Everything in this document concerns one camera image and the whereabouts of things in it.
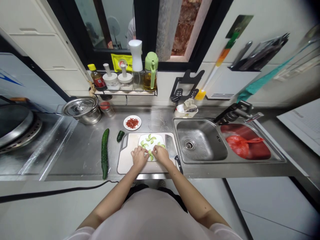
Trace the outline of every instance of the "sink drain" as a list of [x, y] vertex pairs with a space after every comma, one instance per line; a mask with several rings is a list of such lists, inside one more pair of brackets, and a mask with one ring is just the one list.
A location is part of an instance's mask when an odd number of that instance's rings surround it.
[[184, 146], [186, 147], [186, 149], [193, 151], [196, 149], [196, 144], [194, 141], [188, 139], [184, 141]]

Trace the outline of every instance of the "black cable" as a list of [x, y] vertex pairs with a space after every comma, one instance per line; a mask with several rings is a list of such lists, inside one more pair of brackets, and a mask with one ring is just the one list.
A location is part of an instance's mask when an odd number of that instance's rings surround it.
[[80, 190], [90, 190], [90, 189], [101, 187], [107, 182], [118, 183], [119, 181], [107, 180], [104, 183], [101, 183], [100, 185], [93, 186], [93, 187], [75, 187], [75, 188], [67, 188], [67, 189], [47, 191], [47, 192], [23, 193], [23, 194], [2, 196], [0, 197], [0, 203], [13, 202], [13, 201], [29, 199], [29, 198], [46, 197], [46, 196], [52, 196], [52, 195], [57, 195], [61, 193], [74, 192], [74, 191], [80, 191]]

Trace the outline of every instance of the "white shirt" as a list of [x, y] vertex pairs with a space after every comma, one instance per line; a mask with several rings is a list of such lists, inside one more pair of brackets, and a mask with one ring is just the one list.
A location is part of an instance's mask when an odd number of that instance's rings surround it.
[[119, 211], [96, 230], [83, 227], [67, 240], [241, 240], [229, 227], [215, 223], [210, 229], [196, 222], [169, 194], [146, 188], [133, 194]]

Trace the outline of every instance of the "seasoning jar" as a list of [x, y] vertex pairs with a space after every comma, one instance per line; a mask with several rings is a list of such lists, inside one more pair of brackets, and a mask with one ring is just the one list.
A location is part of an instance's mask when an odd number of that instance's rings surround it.
[[120, 90], [120, 82], [118, 81], [118, 75], [110, 71], [108, 63], [103, 64], [106, 74], [102, 76], [104, 82], [107, 85], [108, 90]]
[[107, 117], [113, 117], [114, 115], [114, 110], [113, 108], [110, 106], [109, 102], [102, 102], [100, 103], [100, 109], [101, 112], [104, 113], [104, 115], [106, 115]]
[[90, 76], [94, 82], [94, 85], [98, 88], [105, 87], [106, 83], [104, 82], [102, 75], [97, 71], [96, 66], [94, 64], [89, 64], [88, 68], [91, 71]]
[[126, 91], [133, 90], [132, 75], [130, 73], [127, 73], [125, 64], [121, 64], [120, 67], [122, 69], [122, 73], [118, 76], [118, 80], [120, 82], [120, 89]]

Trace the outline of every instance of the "small white dish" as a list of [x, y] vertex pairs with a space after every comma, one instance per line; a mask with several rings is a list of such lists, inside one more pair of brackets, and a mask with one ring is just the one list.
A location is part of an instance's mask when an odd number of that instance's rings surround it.
[[[135, 126], [135, 128], [129, 128], [129, 127], [127, 126], [126, 123], [127, 123], [127, 121], [128, 121], [130, 118], [137, 119], [137, 120], [139, 121], [138, 125]], [[124, 121], [123, 121], [123, 126], [124, 126], [126, 129], [130, 130], [130, 131], [137, 130], [137, 129], [141, 126], [141, 118], [139, 118], [139, 117], [136, 116], [136, 115], [130, 115], [130, 116], [128, 116], [128, 117], [126, 117], [126, 118], [124, 119]]]

